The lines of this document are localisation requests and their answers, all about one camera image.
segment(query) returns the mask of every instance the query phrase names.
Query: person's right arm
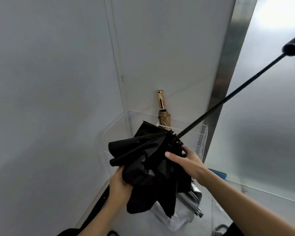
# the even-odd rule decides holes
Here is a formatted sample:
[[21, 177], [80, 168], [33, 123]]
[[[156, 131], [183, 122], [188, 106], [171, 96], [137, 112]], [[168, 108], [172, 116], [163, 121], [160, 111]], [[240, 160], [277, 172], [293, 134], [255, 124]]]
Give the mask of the person's right arm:
[[187, 147], [186, 158], [166, 152], [165, 156], [181, 165], [199, 184], [206, 187], [245, 236], [293, 235], [295, 227], [259, 205], [204, 166]]

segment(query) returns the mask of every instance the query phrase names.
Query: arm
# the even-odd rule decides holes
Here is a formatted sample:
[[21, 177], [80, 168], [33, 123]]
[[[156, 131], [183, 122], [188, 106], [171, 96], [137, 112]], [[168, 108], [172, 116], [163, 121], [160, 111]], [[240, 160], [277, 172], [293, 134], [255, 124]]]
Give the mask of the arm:
[[166, 152], [165, 156], [181, 165], [199, 184], [206, 187], [237, 227], [246, 236], [294, 235], [295, 227], [267, 210], [245, 194], [232, 188], [204, 166], [200, 158], [187, 147], [186, 158]]
[[106, 206], [102, 208], [79, 236], [106, 236], [114, 216], [129, 201], [133, 187], [122, 180], [123, 169], [123, 167], [119, 167], [110, 179]]

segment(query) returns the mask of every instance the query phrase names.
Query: black umbrella handle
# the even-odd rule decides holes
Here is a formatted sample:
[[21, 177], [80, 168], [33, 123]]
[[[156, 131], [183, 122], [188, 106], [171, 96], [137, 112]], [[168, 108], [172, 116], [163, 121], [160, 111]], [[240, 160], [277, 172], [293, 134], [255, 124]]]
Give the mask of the black umbrella handle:
[[222, 106], [224, 103], [226, 103], [232, 97], [234, 97], [236, 94], [238, 94], [240, 91], [242, 91], [245, 87], [247, 87], [249, 84], [251, 84], [260, 75], [262, 75], [265, 71], [267, 71], [272, 66], [274, 66], [277, 62], [279, 62], [285, 56], [295, 56], [295, 38], [292, 39], [291, 41], [289, 41], [286, 45], [284, 45], [282, 51], [283, 51], [283, 54], [282, 55], [280, 55], [278, 58], [276, 58], [274, 61], [272, 61], [269, 65], [267, 65], [263, 70], [261, 70], [260, 72], [258, 72], [256, 75], [254, 75], [250, 79], [248, 79], [241, 86], [239, 86], [236, 90], [234, 90], [232, 93], [230, 93], [229, 95], [227, 95], [222, 101], [220, 101], [218, 104], [216, 104], [214, 107], [212, 107], [209, 111], [207, 111], [200, 118], [198, 118], [197, 120], [195, 120], [188, 127], [186, 127], [181, 133], [179, 133], [177, 135], [177, 138], [180, 139], [182, 136], [184, 136], [187, 132], [189, 132], [191, 129], [193, 129], [195, 126], [197, 126], [199, 123], [201, 123], [205, 118], [207, 118], [209, 115], [211, 115], [220, 106]]

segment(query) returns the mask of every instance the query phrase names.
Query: stainless steel strip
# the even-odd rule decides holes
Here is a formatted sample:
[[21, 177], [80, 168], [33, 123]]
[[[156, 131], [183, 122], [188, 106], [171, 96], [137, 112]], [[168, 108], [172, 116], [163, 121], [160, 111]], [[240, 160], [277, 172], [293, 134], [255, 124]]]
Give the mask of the stainless steel strip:
[[[226, 31], [208, 109], [215, 106], [218, 102], [225, 98], [227, 94], [256, 2], [257, 0], [236, 0], [235, 2], [233, 14]], [[222, 107], [216, 110], [204, 121], [204, 124], [208, 126], [208, 137], [205, 145], [203, 162], [208, 154], [208, 149], [212, 141], [221, 110]]]

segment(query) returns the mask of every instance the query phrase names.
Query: brown folded umbrella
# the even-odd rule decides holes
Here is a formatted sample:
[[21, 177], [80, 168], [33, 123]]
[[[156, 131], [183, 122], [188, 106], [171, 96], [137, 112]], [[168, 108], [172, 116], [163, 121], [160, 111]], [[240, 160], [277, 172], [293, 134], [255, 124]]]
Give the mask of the brown folded umbrella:
[[164, 101], [164, 96], [163, 96], [163, 90], [158, 90], [158, 105], [159, 105], [159, 112], [158, 112], [158, 120], [159, 124], [162, 126], [170, 127], [170, 114], [166, 110], [165, 107], [165, 101]]

